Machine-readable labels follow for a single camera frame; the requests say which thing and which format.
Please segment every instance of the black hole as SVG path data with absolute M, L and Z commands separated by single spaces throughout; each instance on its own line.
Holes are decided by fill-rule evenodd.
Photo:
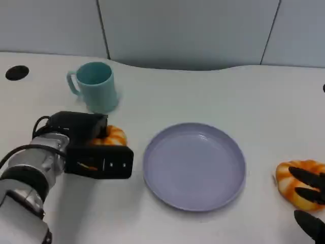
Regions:
M 6 78 L 8 80 L 21 80 L 25 78 L 29 73 L 29 68 L 24 65 L 14 66 L 6 72 Z

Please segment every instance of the purple plate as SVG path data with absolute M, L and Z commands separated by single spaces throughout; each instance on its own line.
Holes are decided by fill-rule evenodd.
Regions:
M 186 123 L 171 126 L 151 140 L 143 171 L 148 187 L 165 203 L 188 211 L 210 211 L 238 195 L 246 164 L 226 133 Z

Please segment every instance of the orange and white bread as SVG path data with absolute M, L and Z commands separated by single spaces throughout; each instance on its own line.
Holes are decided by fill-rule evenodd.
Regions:
M 290 166 L 302 168 L 314 174 L 319 174 L 321 172 L 325 173 L 325 164 L 314 160 L 294 160 L 279 164 L 275 172 L 279 192 L 295 207 L 304 211 L 316 211 L 323 209 L 323 205 L 307 201 L 295 192 L 295 187 L 304 187 L 314 189 L 316 191 L 318 191 L 318 189 L 310 187 L 293 177 L 293 175 L 289 172 Z
M 117 145 L 126 146 L 126 134 L 116 126 L 107 126 L 107 137 L 103 139 L 95 138 L 91 141 L 94 145 Z

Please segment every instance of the teal mug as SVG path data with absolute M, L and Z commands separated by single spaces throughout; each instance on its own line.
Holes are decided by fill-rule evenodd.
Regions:
M 74 86 L 72 76 L 76 76 L 79 90 Z M 68 72 L 67 81 L 72 93 L 82 96 L 90 111 L 108 113 L 117 106 L 113 71 L 107 64 L 87 63 L 76 72 Z

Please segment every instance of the white table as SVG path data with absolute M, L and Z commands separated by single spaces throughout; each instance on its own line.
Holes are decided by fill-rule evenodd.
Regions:
M 123 128 L 135 152 L 128 180 L 63 175 L 46 202 L 55 244 L 313 243 L 294 220 L 272 174 L 282 161 L 325 162 L 324 69 L 243 66 L 221 71 L 142 69 L 110 60 L 0 54 L 0 157 L 27 144 L 37 118 L 60 110 L 86 112 L 66 73 L 101 60 L 111 65 L 123 94 L 109 123 Z M 30 74 L 7 81 L 8 68 Z M 215 212 L 189 213 L 157 200 L 142 178 L 142 154 L 167 126 L 195 121 L 233 137 L 247 162 L 243 193 Z M 318 216 L 325 219 L 323 213 Z

